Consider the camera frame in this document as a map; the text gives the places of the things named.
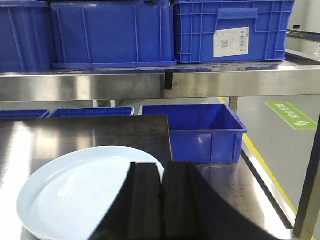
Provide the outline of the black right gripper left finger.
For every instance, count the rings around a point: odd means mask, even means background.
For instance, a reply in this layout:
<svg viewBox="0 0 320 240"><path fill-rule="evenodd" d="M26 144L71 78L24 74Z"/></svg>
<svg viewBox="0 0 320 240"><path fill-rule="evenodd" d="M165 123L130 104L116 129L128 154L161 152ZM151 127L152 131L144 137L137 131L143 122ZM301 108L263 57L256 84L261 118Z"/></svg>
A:
<svg viewBox="0 0 320 240"><path fill-rule="evenodd" d="M160 240L161 181L155 163L134 163L91 240Z"/></svg>

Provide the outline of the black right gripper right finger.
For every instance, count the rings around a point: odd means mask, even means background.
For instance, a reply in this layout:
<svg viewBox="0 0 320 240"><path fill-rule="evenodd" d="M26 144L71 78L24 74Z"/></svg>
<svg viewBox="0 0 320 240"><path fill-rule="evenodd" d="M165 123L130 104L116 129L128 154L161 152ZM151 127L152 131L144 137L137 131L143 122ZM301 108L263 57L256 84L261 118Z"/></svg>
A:
<svg viewBox="0 0 320 240"><path fill-rule="evenodd" d="M191 162L170 162L162 180L165 240L274 240L228 204Z"/></svg>

